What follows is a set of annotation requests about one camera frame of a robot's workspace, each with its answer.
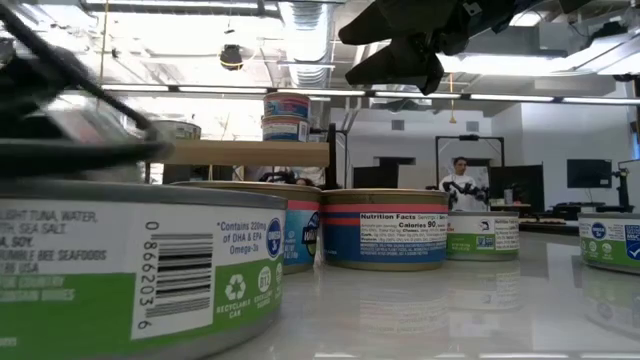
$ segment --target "ceiling duct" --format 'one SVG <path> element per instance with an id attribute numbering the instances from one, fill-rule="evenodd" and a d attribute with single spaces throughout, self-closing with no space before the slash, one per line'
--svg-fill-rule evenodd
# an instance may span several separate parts
<path id="1" fill-rule="evenodd" d="M 329 68 L 312 63 L 321 65 L 328 55 L 333 5 L 315 2 L 283 2 L 279 5 L 287 31 L 287 56 L 289 60 L 305 64 L 290 65 L 293 86 L 326 87 Z"/>
<path id="2" fill-rule="evenodd" d="M 413 85 L 374 85 L 373 90 L 380 91 L 402 91 L 417 92 L 418 88 Z M 431 99 L 386 99 L 369 98 L 369 108 L 379 110 L 389 110 L 396 114 L 400 111 L 425 111 L 431 108 Z"/>

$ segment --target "computer monitor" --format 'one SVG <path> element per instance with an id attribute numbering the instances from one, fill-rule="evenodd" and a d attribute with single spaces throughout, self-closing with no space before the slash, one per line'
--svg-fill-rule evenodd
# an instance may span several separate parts
<path id="1" fill-rule="evenodd" d="M 567 160 L 567 187 L 570 189 L 611 189 L 611 160 Z"/>

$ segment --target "green label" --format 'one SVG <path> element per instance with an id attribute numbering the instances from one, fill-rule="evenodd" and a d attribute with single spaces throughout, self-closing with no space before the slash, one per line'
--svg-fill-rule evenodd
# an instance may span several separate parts
<path id="1" fill-rule="evenodd" d="M 628 255 L 627 243 L 615 240 L 596 240 L 581 237 L 582 258 L 603 264 L 640 267 L 640 261 Z"/>
<path id="2" fill-rule="evenodd" d="M 281 303 L 282 259 L 216 267 L 211 325 L 138 340 L 135 274 L 0 276 L 0 359 L 126 355 L 252 324 Z"/>
<path id="3" fill-rule="evenodd" d="M 517 254 L 518 249 L 496 250 L 494 234 L 452 234 L 447 235 L 447 253 L 472 254 Z"/>

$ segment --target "stacked cans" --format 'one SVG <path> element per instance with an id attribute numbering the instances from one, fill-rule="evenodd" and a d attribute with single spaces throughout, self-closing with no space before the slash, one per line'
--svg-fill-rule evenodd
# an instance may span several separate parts
<path id="1" fill-rule="evenodd" d="M 272 93 L 264 97 L 262 140 L 299 141 L 309 139 L 311 99 L 295 93 Z"/>

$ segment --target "tin can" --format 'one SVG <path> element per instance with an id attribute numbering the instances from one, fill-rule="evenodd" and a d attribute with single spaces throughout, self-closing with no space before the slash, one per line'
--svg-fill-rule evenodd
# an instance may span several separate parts
<path id="1" fill-rule="evenodd" d="M 518 258 L 518 213 L 450 212 L 447 258 L 451 260 L 507 261 Z"/>
<path id="2" fill-rule="evenodd" d="M 578 220 L 587 265 L 640 274 L 640 215 L 579 214 Z"/>
<path id="3" fill-rule="evenodd" d="M 284 199 L 26 180 L 0 198 L 2 359 L 201 359 L 277 317 Z"/>
<path id="4" fill-rule="evenodd" d="M 287 199 L 284 273 L 293 274 L 313 267 L 320 225 L 320 189 L 312 186 L 245 181 L 192 181 L 176 185 L 248 191 Z"/>
<path id="5" fill-rule="evenodd" d="M 311 99 L 296 93 L 275 92 L 264 97 L 264 117 L 295 116 L 309 121 Z"/>
<path id="6" fill-rule="evenodd" d="M 272 116 L 262 120 L 263 141 L 309 141 L 309 123 L 295 116 Z"/>
<path id="7" fill-rule="evenodd" d="M 448 197 L 441 191 L 352 189 L 323 193 L 328 264 L 413 271 L 445 259 Z"/>
<path id="8" fill-rule="evenodd" d="M 155 120 L 153 124 L 171 139 L 200 140 L 202 129 L 186 121 Z"/>

